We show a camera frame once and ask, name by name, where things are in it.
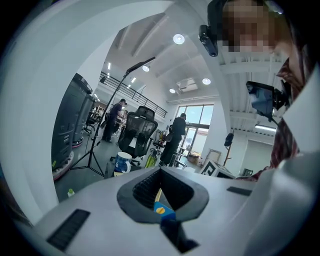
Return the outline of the white framed canvas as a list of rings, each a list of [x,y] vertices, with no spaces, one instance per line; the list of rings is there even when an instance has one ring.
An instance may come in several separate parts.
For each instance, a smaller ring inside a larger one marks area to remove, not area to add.
[[[209,149],[209,152],[207,154],[207,159],[209,159],[210,161],[216,162],[218,163],[221,157],[221,152],[215,149]]]

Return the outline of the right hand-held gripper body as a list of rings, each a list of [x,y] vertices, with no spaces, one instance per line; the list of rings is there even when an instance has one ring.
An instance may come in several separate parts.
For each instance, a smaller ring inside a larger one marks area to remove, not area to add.
[[[203,168],[201,169],[200,174],[205,176],[210,176],[210,177],[216,177],[216,178],[225,178],[225,179],[236,178],[223,165],[220,165],[210,160],[203,165]]]

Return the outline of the black office chair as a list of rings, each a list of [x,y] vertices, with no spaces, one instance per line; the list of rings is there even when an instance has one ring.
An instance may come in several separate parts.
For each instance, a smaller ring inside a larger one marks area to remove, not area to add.
[[[118,139],[118,147],[120,152],[125,152],[131,155],[131,166],[139,167],[140,161],[149,150],[152,142],[152,135],[158,128],[158,123],[155,121],[155,112],[146,107],[139,106],[135,112],[127,114],[125,128],[122,129]]]

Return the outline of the black chest-mounted screen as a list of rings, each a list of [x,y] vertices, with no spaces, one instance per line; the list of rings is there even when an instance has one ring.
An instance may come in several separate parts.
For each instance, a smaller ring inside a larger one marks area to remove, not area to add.
[[[289,107],[292,103],[291,86],[283,80],[281,81],[281,86],[282,89],[279,90],[259,82],[246,82],[252,108],[260,116],[266,117],[269,122],[274,121],[274,111],[278,111],[283,106]]]

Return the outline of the green pump soap bottle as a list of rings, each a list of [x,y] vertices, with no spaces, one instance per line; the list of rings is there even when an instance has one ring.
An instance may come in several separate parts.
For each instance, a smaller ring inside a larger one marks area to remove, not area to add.
[[[158,160],[158,151],[156,149],[151,150],[151,154],[148,156],[145,168],[154,167]]]

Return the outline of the blue patterned mug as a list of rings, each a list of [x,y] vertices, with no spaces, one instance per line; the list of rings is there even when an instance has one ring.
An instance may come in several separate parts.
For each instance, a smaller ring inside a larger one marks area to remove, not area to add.
[[[132,156],[126,152],[118,152],[115,157],[114,173],[126,174],[131,171]]]

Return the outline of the large glass window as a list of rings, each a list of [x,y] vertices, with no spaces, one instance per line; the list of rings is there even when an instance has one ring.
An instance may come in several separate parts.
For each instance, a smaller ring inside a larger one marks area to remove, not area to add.
[[[185,135],[178,146],[182,155],[201,155],[209,133],[213,109],[213,104],[186,105],[178,108],[176,117],[182,113],[186,114]]]

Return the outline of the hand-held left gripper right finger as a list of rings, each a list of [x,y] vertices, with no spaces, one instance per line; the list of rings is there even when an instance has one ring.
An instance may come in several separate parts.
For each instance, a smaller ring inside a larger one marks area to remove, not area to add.
[[[187,184],[193,197],[176,211],[177,243],[161,238],[160,256],[250,256],[249,243],[262,212],[262,182],[209,177],[172,167],[160,169],[163,177]]]

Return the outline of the person's right forearm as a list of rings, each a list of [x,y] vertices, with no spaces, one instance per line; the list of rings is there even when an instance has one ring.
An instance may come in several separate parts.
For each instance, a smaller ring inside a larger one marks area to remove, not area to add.
[[[280,155],[276,155],[275,153],[272,153],[269,166],[264,167],[262,170],[259,170],[257,173],[255,173],[251,176],[238,176],[236,178],[236,180],[257,182],[259,177],[261,176],[262,172],[267,171],[267,170],[276,169],[283,160],[294,158],[294,157],[301,156],[301,155],[302,155],[302,153],[300,152],[299,149],[297,151],[294,151],[293,154],[290,154],[289,157],[283,157]]]

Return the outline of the black tripod light stand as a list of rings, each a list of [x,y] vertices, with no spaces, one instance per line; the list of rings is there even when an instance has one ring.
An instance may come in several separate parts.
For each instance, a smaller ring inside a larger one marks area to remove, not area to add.
[[[98,126],[97,126],[97,130],[95,131],[95,134],[94,134],[94,137],[93,137],[93,141],[92,141],[90,150],[89,150],[88,152],[86,152],[81,158],[79,158],[75,163],[73,163],[73,164],[70,166],[70,168],[69,168],[70,171],[71,171],[71,170],[90,169],[91,171],[95,172],[96,174],[98,174],[98,175],[100,175],[100,176],[102,176],[102,177],[105,177],[105,174],[104,174],[104,172],[102,171],[102,168],[101,168],[101,166],[100,166],[100,164],[99,164],[99,162],[98,162],[98,160],[97,160],[97,158],[96,158],[95,152],[94,152],[95,146],[97,146],[97,145],[99,145],[99,144],[101,143],[101,141],[98,141],[98,142],[96,143],[96,140],[97,140],[97,136],[98,136],[99,129],[100,129],[100,126],[101,126],[101,124],[102,124],[103,118],[105,117],[106,112],[107,112],[107,110],[108,110],[108,108],[109,108],[112,100],[115,98],[117,92],[119,91],[121,85],[123,84],[123,81],[127,78],[127,76],[128,76],[130,73],[132,73],[133,71],[137,70],[138,68],[144,66],[145,64],[147,64],[147,63],[149,63],[149,62],[151,62],[151,61],[153,61],[153,60],[155,60],[155,59],[156,59],[156,57],[153,56],[153,57],[151,57],[151,58],[149,58],[149,59],[147,59],[147,60],[145,60],[145,61],[140,61],[140,62],[138,62],[137,64],[133,65],[132,67],[130,67],[130,68],[128,68],[128,69],[126,70],[125,74],[123,75],[122,80],[119,82],[118,86],[116,87],[116,89],[114,90],[112,96],[110,97],[108,103],[106,104],[105,109],[103,110],[102,118],[99,120],[99,123],[98,123]],[[87,165],[85,165],[85,166],[77,166],[77,164],[78,164],[79,162],[81,162],[87,155],[89,155]],[[95,160],[95,162],[96,162],[99,170],[96,170],[96,169],[94,169],[94,168],[91,166],[92,158],[94,158],[94,160]]]

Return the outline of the wooden coat rack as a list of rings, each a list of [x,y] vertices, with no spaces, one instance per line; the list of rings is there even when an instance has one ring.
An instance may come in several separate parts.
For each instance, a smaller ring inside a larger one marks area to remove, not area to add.
[[[230,132],[226,138],[225,138],[225,142],[224,142],[224,147],[226,148],[227,150],[227,154],[226,154],[226,157],[225,157],[225,160],[223,162],[223,166],[225,167],[226,166],[226,163],[229,159],[231,159],[229,157],[229,154],[230,154],[230,150],[231,150],[231,147],[232,147],[232,143],[233,143],[233,139],[234,139],[234,131],[232,130],[232,132]]]

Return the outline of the ceiling air conditioner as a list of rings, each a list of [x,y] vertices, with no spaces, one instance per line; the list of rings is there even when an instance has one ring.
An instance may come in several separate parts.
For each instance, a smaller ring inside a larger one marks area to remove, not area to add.
[[[176,83],[179,93],[187,93],[198,89],[197,83],[193,78],[186,78]]]

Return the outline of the black balcony railing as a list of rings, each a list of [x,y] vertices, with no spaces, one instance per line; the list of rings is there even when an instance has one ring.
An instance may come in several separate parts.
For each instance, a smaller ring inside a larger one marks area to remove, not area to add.
[[[100,73],[99,82],[104,84],[106,87],[115,90],[120,81],[115,79],[114,77],[107,75],[103,71]],[[162,107],[155,104],[153,101],[149,100],[147,97],[143,96],[141,93],[135,91],[134,89],[130,88],[128,85],[122,83],[118,90],[121,94],[125,97],[133,100],[134,102],[139,103],[140,105],[146,106],[153,110],[155,114],[158,116],[165,118],[167,111],[164,110]]]

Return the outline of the large black cabinet machine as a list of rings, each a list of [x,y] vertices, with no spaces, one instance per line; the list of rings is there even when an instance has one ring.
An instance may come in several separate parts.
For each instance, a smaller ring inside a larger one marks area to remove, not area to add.
[[[51,168],[54,180],[63,176],[72,165],[72,143],[76,122],[86,95],[91,95],[92,92],[88,82],[76,73],[64,93],[55,119],[51,142]]]

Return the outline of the person's plaid shirt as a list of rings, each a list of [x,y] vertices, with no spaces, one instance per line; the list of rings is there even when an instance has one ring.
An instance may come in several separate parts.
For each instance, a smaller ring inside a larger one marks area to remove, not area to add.
[[[284,62],[277,74],[278,77],[285,81],[285,84],[289,85],[292,101],[295,101],[302,92],[316,64],[316,57],[314,57],[307,44],[298,49],[297,56],[299,71],[302,75],[301,82],[290,71],[289,59]],[[278,125],[270,155],[269,169],[277,168],[283,160],[295,157],[300,151],[286,122],[282,119]]]

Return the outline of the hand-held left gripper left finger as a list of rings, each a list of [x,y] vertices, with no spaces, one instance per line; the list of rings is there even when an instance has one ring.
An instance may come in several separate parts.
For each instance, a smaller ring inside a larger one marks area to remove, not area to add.
[[[69,256],[181,256],[158,224],[138,223],[119,207],[120,187],[148,172],[137,170],[95,182],[61,202],[34,227],[47,239],[74,210],[90,213],[65,252]]]

